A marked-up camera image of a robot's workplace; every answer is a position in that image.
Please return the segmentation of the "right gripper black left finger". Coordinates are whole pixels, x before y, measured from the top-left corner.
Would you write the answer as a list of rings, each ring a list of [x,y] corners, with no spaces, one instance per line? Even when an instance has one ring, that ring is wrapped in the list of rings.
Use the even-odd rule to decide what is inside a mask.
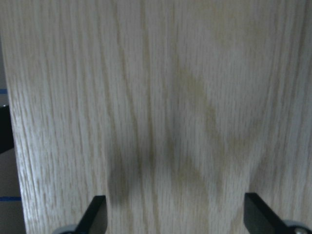
[[[108,227],[106,196],[94,196],[74,234],[105,234]]]

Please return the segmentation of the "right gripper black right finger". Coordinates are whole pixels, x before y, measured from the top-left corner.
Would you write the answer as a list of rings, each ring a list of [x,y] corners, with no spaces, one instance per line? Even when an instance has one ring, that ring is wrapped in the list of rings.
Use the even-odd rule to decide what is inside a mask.
[[[310,234],[303,223],[282,220],[256,193],[244,195],[244,225],[250,234]]]

